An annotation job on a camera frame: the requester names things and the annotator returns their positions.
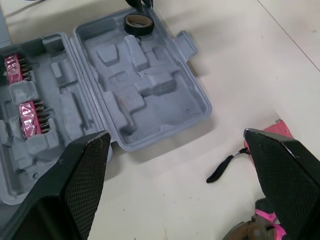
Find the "gray plastic tool case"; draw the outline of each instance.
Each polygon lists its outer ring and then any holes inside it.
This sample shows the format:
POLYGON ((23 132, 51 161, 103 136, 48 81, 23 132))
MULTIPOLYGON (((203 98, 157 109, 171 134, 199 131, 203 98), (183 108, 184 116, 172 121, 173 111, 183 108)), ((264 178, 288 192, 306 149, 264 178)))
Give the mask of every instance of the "gray plastic tool case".
POLYGON ((33 81, 9 85, 0 76, 0 199, 21 203, 64 148, 81 136, 109 130, 112 141, 135 151, 186 129, 211 113, 187 61, 197 53, 181 31, 171 39, 153 10, 152 35, 124 31, 126 9, 75 28, 0 49, 23 54, 33 81), (17 104, 41 99, 50 131, 23 138, 17 104))

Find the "power cord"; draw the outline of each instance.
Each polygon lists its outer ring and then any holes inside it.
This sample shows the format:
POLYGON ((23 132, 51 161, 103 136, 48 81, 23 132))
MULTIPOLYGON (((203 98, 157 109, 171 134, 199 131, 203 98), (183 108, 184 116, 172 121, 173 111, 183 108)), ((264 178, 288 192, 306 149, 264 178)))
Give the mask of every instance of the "power cord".
POLYGON ((29 9, 29 8, 32 8, 33 6, 38 5, 38 4, 40 4, 40 3, 43 3, 43 2, 46 1, 46 0, 25 0, 25 1, 33 1, 33 3, 29 4, 28 6, 24 6, 24 7, 20 8, 20 9, 18 9, 18 10, 16 10, 16 11, 13 11, 13 12, 5 15, 4 17, 5 17, 5 18, 10 18, 10 17, 12 17, 12 16, 14 16, 14 15, 17 15, 17 14, 23 12, 24 10, 27 10, 27 9, 29 9))

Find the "white floor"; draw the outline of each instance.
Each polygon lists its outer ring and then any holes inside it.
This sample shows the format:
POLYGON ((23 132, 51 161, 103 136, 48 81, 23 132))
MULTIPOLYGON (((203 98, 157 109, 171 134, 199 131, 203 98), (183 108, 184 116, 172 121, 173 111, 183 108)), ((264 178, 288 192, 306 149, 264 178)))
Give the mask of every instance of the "white floor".
MULTIPOLYGON (((126 8, 125 0, 0 0, 13 42, 126 8)), ((317 0, 155 0, 174 36, 192 34, 190 65, 209 97, 210 119, 137 152, 115 147, 89 239, 220 240, 263 196, 245 156, 206 178, 242 146, 246 127, 278 118, 320 158, 320 3, 317 0)))

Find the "case latch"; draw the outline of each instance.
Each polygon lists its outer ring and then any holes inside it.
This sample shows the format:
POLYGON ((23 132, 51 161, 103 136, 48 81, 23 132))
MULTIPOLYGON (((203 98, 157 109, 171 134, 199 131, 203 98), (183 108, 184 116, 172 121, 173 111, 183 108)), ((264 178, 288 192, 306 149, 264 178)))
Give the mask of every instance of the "case latch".
POLYGON ((188 62, 190 58, 198 53, 198 49, 192 39, 192 37, 186 31, 180 31, 173 42, 177 46, 183 60, 188 62))

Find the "tape roll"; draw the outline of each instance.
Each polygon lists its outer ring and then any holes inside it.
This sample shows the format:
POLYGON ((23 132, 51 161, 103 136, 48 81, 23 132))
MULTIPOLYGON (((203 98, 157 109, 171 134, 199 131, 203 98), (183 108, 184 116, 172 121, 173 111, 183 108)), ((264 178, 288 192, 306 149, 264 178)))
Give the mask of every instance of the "tape roll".
POLYGON ((155 22, 142 14, 129 14, 124 18, 124 30, 136 37, 151 34, 155 29, 155 22))

